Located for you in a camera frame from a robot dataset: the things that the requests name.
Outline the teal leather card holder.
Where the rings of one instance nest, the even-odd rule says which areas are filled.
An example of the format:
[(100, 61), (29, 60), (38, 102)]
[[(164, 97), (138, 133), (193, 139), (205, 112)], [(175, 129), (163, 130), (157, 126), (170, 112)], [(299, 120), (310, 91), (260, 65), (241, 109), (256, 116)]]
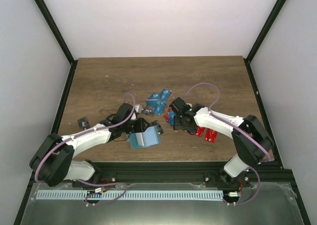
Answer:
[(127, 141), (132, 149), (142, 149), (161, 144), (157, 126), (150, 126), (145, 132), (132, 133)]

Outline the black card pile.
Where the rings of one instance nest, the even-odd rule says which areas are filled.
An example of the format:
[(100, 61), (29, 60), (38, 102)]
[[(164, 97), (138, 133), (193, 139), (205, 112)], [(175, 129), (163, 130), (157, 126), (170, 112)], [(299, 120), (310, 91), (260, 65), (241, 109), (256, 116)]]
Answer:
[(84, 131), (90, 128), (89, 120), (86, 116), (78, 119), (77, 123), (78, 123), (80, 131)]

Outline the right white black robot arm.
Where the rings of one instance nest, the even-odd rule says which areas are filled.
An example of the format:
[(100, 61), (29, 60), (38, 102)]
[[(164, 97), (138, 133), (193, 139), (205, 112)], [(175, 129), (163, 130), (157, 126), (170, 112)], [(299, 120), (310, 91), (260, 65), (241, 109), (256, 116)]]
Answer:
[(229, 116), (201, 104), (190, 105), (180, 97), (169, 107), (175, 113), (173, 129), (193, 131), (201, 127), (233, 140), (236, 154), (219, 173), (224, 186), (233, 186), (242, 172), (270, 160), (274, 141), (256, 116)]

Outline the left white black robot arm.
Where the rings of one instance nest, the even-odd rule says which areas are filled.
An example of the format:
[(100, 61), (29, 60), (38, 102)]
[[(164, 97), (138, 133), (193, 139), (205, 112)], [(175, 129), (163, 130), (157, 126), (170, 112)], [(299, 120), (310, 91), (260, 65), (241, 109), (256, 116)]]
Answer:
[(89, 160), (76, 161), (74, 157), (97, 145), (119, 138), (123, 133), (143, 133), (151, 125), (137, 116), (135, 106), (123, 103), (116, 113), (95, 126), (71, 135), (48, 135), (29, 166), (36, 182), (53, 187), (64, 180), (84, 181), (90, 187), (100, 184), (101, 174)]

